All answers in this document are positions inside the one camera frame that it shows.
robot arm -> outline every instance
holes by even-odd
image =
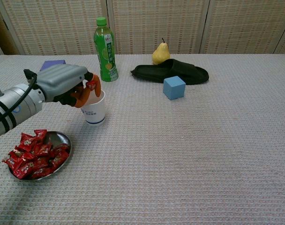
[[[35,73],[24,70],[28,82],[32,82]],[[0,91],[0,118],[21,100],[25,92],[29,91],[26,84],[18,84],[2,93]],[[95,90],[97,96],[101,94],[99,77],[88,72],[87,68],[77,65],[54,65],[37,73],[36,82],[21,103],[0,120],[0,136],[13,129],[42,109],[43,102],[61,102],[63,105],[82,107],[90,92]]]

plate of candy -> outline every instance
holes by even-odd
[[[72,153],[70,139],[61,132],[34,130],[22,133],[20,144],[2,162],[20,180],[41,180],[60,170]]]

green bottle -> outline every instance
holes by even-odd
[[[114,37],[112,31],[106,26],[105,17],[97,18],[97,29],[94,34],[97,56],[101,68],[101,79],[103,81],[115,81],[118,71],[114,60]]]

white paper cup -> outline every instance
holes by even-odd
[[[86,122],[92,126],[99,126],[105,121],[105,92],[101,90],[100,97],[95,92],[90,93],[86,104],[82,106],[81,111]]]

blue cube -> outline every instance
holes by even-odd
[[[181,98],[184,96],[185,82],[178,76],[164,79],[163,93],[170,99]]]
[[[40,71],[44,70],[44,69],[47,69],[53,65],[56,65],[56,64],[66,64],[66,61],[65,60],[50,60],[50,61],[45,61],[43,63],[43,66],[41,67]]]

